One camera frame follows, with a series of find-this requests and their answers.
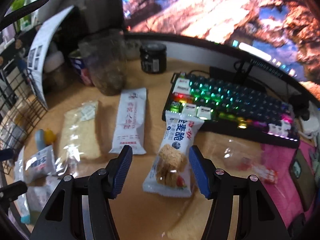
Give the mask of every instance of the pink mouse pad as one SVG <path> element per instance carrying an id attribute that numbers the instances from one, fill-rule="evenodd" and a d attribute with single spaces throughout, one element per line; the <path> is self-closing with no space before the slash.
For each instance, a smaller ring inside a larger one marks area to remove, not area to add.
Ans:
<path id="1" fill-rule="evenodd" d="M 273 145 L 263 145 L 262 149 L 264 149 L 264 152 L 262 153 L 263 165 L 278 172 L 278 183 L 275 185 L 264 183 L 264 186 L 288 228 L 292 220 L 297 215 L 303 213 L 299 194 L 289 174 L 289 166 L 295 153 L 295 149 Z M 309 149 L 314 152 L 315 148 L 301 141 L 299 149 L 311 168 L 312 164 L 309 156 Z M 306 220 L 310 218 L 313 208 L 314 200 L 309 210 L 305 212 Z"/>

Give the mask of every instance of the wooden desk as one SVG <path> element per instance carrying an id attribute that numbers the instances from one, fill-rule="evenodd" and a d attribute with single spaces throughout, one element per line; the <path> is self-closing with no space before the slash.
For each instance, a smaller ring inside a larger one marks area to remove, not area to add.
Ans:
<path id="1" fill-rule="evenodd" d="M 147 176 L 156 153 L 162 141 L 165 122 L 161 120 L 162 110 L 171 88 L 170 79 L 174 72 L 189 72 L 193 69 L 209 70 L 208 66 L 168 59 L 167 71 L 159 75 L 142 72 L 139 61 L 129 62 L 127 65 L 127 88 L 146 87 L 148 100 L 145 122 L 144 147 L 145 155 L 135 155 L 124 184 L 122 193 L 116 200 L 110 201 L 112 214 L 121 240 L 156 240 L 167 237 L 167 232 L 177 223 L 177 231 L 170 231 L 172 239 L 199 240 L 204 230 L 211 201 L 208 201 L 199 192 L 192 199 L 167 198 L 142 191 L 142 183 Z M 109 154 L 112 137 L 115 129 L 115 120 L 120 96 L 107 97 L 98 89 L 85 87 L 78 82 L 70 85 L 58 94 L 46 97 L 49 106 L 48 113 L 37 125 L 38 129 L 51 129 L 60 139 L 64 113 L 79 107 L 83 102 L 99 100 L 103 108 L 101 120 L 102 149 L 104 157 L 98 163 L 82 163 L 79 167 L 79 176 L 87 176 L 101 167 L 105 167 L 110 158 L 116 155 Z M 37 152 L 34 141 L 34 132 L 26 142 L 25 158 Z M 198 132 L 195 145 L 203 155 L 212 159 L 216 167 L 223 168 L 231 175 L 247 177 L 253 172 L 237 171 L 225 166 L 224 155 L 226 148 L 230 147 L 237 152 L 243 152 L 247 157 L 260 161 L 260 144 L 244 139 L 223 136 L 211 132 Z M 234 212 L 230 228 L 229 239 L 234 239 L 237 222 L 237 198 L 234 201 Z M 184 212 L 191 219 L 184 219 Z"/>

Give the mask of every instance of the strawberry illustration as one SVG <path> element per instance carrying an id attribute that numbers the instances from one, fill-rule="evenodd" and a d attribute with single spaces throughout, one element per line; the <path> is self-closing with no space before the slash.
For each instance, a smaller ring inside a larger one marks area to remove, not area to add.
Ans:
<path id="1" fill-rule="evenodd" d="M 177 183 L 178 187 L 183 187 L 184 186 L 184 179 L 181 176 L 178 176 L 176 183 Z"/>

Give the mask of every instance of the desktop wallpaper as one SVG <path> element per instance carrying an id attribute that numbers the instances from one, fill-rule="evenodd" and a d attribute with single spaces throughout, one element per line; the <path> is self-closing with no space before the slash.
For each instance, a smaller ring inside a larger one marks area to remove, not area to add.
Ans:
<path id="1" fill-rule="evenodd" d="M 123 9 L 132 32 L 261 50 L 320 100 L 320 26 L 302 0 L 123 0 Z"/>

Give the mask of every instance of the glass jar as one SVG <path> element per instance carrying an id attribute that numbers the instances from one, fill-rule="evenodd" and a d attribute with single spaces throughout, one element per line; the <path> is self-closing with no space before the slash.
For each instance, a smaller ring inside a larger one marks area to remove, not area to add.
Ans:
<path id="1" fill-rule="evenodd" d="M 79 49 L 93 84 L 106 96 L 125 86 L 124 39 L 119 32 L 98 33 L 79 42 Z"/>

